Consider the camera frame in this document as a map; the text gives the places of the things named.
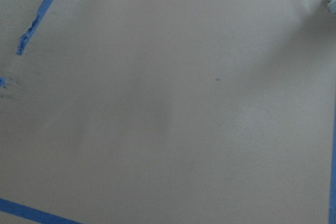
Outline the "aluminium frame post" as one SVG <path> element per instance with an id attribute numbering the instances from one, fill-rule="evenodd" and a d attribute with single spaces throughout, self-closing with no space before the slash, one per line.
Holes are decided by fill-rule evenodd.
<path id="1" fill-rule="evenodd" d="M 336 14 L 336 0 L 326 0 L 326 1 L 328 12 Z"/>

